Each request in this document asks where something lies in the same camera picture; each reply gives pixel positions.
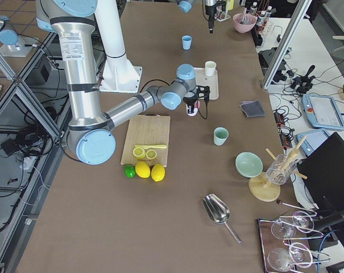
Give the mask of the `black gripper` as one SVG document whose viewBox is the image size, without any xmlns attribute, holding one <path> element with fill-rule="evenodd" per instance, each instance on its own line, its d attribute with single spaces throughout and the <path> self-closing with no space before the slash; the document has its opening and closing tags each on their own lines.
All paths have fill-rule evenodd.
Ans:
<svg viewBox="0 0 344 273">
<path fill-rule="evenodd" d="M 214 29 L 214 17 L 217 12 L 217 7 L 221 6 L 222 10 L 226 10 L 226 1 L 221 0 L 204 0 L 203 5 L 205 8 L 205 14 L 208 17 L 208 27 L 209 27 L 209 33 L 213 33 Z"/>
<path fill-rule="evenodd" d="M 193 91 L 188 92 L 183 97 L 183 102 L 187 104 L 187 114 L 195 114 L 194 103 L 200 98 L 200 94 L 202 94 L 205 103 L 208 104 L 210 94 L 209 86 L 197 85 Z"/>
</svg>

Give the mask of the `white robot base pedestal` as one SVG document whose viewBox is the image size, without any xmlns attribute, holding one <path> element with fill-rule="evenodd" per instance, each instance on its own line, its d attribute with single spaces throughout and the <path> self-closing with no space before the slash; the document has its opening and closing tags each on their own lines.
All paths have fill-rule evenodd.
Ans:
<svg viewBox="0 0 344 273">
<path fill-rule="evenodd" d="M 136 93 L 142 67 L 133 66 L 126 55 L 116 1 L 98 1 L 94 14 L 106 54 L 100 91 Z"/>
</svg>

